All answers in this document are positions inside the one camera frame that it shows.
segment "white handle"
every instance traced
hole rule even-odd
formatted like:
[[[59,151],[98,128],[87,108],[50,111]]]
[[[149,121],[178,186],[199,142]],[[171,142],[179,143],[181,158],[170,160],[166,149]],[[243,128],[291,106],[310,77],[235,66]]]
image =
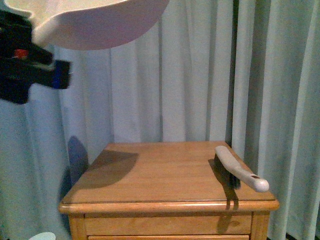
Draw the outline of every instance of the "white handle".
[[[264,193],[269,190],[268,181],[243,169],[227,147],[217,146],[215,153],[227,171],[246,183],[253,190],[258,193]]]

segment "black bristles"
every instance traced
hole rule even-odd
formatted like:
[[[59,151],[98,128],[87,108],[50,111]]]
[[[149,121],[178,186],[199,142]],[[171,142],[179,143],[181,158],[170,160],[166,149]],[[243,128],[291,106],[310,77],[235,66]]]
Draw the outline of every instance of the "black bristles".
[[[237,190],[241,188],[241,181],[239,178],[234,176],[232,173],[230,173],[224,165],[221,163],[220,159],[216,156],[214,158],[214,166],[215,166],[215,171],[219,172],[222,180],[226,185],[233,189]]]

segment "blue part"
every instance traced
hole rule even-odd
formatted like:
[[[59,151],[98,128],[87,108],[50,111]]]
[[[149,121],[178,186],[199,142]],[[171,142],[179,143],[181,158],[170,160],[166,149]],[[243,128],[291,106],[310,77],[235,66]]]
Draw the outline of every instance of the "blue part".
[[[55,62],[55,70],[53,76],[52,87],[54,89],[60,89],[61,85],[62,68],[59,62]]]

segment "drawer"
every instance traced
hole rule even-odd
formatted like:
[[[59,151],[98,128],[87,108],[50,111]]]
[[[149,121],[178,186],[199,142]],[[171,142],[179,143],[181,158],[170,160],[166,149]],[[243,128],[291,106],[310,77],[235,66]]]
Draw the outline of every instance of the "drawer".
[[[249,240],[249,235],[216,236],[89,236],[88,240]]]
[[[88,236],[248,235],[251,232],[251,220],[251,212],[165,216],[86,214],[84,225]]]

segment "brush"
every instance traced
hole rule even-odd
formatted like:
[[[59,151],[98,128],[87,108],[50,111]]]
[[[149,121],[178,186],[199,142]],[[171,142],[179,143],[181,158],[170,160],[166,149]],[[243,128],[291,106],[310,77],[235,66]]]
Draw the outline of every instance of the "brush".
[[[217,146],[215,153],[221,162],[220,174],[226,178],[230,188],[240,189],[242,181],[258,193],[269,190],[268,181],[242,168],[227,147]]]

